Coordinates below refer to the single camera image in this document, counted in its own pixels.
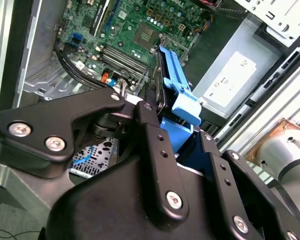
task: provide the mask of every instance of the blue plastic bracket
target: blue plastic bracket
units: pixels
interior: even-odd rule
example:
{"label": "blue plastic bracket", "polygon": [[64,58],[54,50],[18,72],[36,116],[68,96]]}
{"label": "blue plastic bracket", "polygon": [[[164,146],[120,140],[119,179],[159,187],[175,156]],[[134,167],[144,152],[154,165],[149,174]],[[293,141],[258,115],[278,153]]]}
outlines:
{"label": "blue plastic bracket", "polygon": [[186,122],[199,126],[201,119],[201,105],[198,99],[192,94],[186,76],[182,70],[178,56],[173,51],[168,51],[164,47],[160,47],[160,51],[165,54],[167,70],[169,78],[164,78],[164,85],[175,91],[176,101],[174,102],[171,112]]}
{"label": "blue plastic bracket", "polygon": [[174,153],[176,153],[182,147],[182,145],[194,132],[193,125],[190,125],[189,129],[178,123],[170,121],[165,117],[162,118],[160,127],[168,132]]}

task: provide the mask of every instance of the screw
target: screw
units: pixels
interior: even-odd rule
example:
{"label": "screw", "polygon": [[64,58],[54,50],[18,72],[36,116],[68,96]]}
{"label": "screw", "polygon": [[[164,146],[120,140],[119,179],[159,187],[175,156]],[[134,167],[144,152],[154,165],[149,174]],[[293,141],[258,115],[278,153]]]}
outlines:
{"label": "screw", "polygon": [[16,137],[25,137],[31,133],[31,128],[25,123],[13,123],[9,126],[9,132]]}
{"label": "screw", "polygon": [[209,135],[205,134],[204,136],[207,140],[211,141],[212,138]]}
{"label": "screw", "polygon": [[150,111],[152,110],[152,106],[150,106],[148,103],[143,104],[143,106]]}
{"label": "screw", "polygon": [[240,232],[244,234],[249,232],[246,222],[240,216],[234,216],[233,222]]}
{"label": "screw", "polygon": [[116,100],[116,101],[119,101],[119,100],[120,100],[120,97],[118,97],[118,96],[115,95],[115,94],[112,94],[112,95],[111,95],[111,98],[114,99],[114,100]]}
{"label": "screw", "polygon": [[234,152],[231,153],[231,155],[235,160],[239,160],[239,156],[237,154],[235,154]]}
{"label": "screw", "polygon": [[51,151],[60,152],[65,149],[66,143],[60,137],[52,136],[45,141],[45,146]]}
{"label": "screw", "polygon": [[289,237],[290,240],[298,240],[298,238],[296,237],[296,235],[294,235],[292,232],[288,231],[287,235]]}
{"label": "screw", "polygon": [[166,199],[168,201],[168,203],[170,204],[171,207],[173,207],[174,209],[180,209],[182,206],[182,200],[179,197],[178,194],[176,194],[173,191],[168,191],[166,194]]}

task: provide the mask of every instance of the blue usb port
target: blue usb port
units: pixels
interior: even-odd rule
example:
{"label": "blue usb port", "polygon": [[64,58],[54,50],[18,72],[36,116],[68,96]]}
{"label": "blue usb port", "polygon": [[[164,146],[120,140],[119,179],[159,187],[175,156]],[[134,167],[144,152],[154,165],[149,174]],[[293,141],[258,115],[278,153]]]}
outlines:
{"label": "blue usb port", "polygon": [[80,33],[75,32],[72,35],[72,39],[71,39],[72,40],[72,44],[77,47],[81,43],[81,41],[82,41],[83,38],[84,37]]}

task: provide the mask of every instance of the sticker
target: sticker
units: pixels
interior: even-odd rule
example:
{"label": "sticker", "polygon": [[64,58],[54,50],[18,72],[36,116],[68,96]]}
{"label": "sticker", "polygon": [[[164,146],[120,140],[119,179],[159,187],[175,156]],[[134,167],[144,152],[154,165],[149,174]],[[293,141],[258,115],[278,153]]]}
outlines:
{"label": "sticker", "polygon": [[256,70],[255,62],[236,51],[203,97],[226,107]]}
{"label": "sticker", "polygon": [[85,64],[82,61],[77,61],[75,66],[79,69],[82,70],[85,67]]}
{"label": "sticker", "polygon": [[120,11],[118,17],[125,20],[126,19],[127,14],[124,11]]}

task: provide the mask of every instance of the motherboard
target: motherboard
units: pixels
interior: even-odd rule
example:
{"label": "motherboard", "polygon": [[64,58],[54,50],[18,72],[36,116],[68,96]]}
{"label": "motherboard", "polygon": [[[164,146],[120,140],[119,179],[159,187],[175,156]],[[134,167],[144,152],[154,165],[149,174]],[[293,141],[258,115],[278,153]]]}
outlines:
{"label": "motherboard", "polygon": [[110,85],[124,78],[133,90],[159,46],[182,64],[212,21],[198,0],[68,0],[58,38],[75,49],[78,68]]}

